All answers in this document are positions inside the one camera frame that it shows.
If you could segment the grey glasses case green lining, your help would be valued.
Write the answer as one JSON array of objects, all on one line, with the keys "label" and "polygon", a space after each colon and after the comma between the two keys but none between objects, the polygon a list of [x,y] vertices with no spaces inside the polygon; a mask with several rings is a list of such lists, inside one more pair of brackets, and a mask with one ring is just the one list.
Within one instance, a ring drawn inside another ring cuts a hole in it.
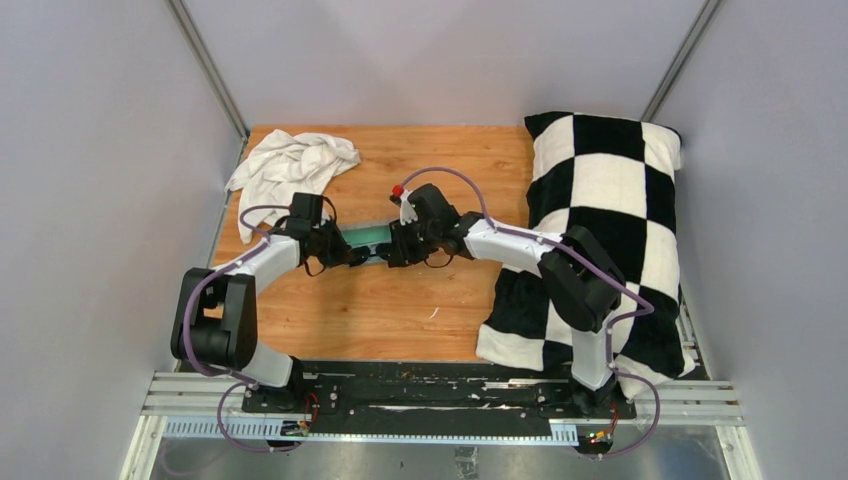
[{"label": "grey glasses case green lining", "polygon": [[386,222],[347,225],[341,229],[341,232],[345,241],[352,248],[378,243],[389,243],[391,245],[390,227]]}]

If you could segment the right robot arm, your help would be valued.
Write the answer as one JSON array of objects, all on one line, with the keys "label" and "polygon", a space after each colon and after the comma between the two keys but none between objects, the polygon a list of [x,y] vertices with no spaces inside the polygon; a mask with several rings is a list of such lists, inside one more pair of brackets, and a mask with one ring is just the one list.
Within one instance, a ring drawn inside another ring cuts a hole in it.
[{"label": "right robot arm", "polygon": [[399,217],[389,224],[389,243],[377,249],[389,267],[423,263],[442,251],[535,275],[572,330],[573,408],[592,418],[609,407],[616,379],[603,330],[621,303],[624,277],[587,229],[574,227],[555,237],[511,227],[481,212],[459,214],[433,184],[414,190],[396,185],[390,200],[399,207]]}]

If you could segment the black sunglasses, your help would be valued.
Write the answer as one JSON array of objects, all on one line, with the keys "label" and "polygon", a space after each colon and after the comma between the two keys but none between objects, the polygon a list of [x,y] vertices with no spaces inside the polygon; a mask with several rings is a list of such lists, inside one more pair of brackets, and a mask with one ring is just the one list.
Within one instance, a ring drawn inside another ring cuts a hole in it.
[{"label": "black sunglasses", "polygon": [[391,245],[389,243],[378,243],[354,247],[350,251],[352,255],[348,266],[358,267],[368,263],[387,262],[391,256]]}]

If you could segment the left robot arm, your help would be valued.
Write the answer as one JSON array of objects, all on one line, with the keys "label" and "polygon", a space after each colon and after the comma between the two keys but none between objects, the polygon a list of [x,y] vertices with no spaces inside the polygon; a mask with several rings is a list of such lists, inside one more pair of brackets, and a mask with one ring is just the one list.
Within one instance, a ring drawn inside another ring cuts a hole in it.
[{"label": "left robot arm", "polygon": [[283,413],[298,411],[306,400],[303,365],[297,358],[263,344],[258,335],[258,297],[284,274],[348,265],[355,256],[336,223],[328,197],[297,193],[283,216],[268,229],[239,221],[259,237],[236,259],[212,268],[191,268],[183,276],[170,338],[177,360],[207,377],[230,376]]}]

